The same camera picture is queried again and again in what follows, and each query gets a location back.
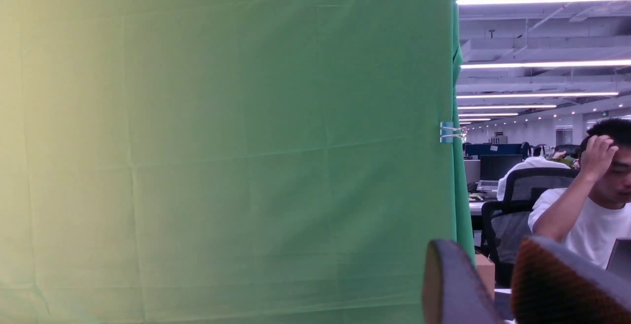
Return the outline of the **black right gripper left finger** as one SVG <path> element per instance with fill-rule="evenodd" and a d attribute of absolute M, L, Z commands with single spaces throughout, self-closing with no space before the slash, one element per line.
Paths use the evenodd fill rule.
<path fill-rule="evenodd" d="M 471 257 L 447 239 L 427 245 L 422 307 L 426 324 L 503 323 Z"/>

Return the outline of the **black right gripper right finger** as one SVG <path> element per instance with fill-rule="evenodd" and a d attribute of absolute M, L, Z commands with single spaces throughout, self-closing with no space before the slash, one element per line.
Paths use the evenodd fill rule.
<path fill-rule="evenodd" d="M 546 237 L 523 240 L 512 272 L 519 324 L 628 324 L 630 283 Z"/>

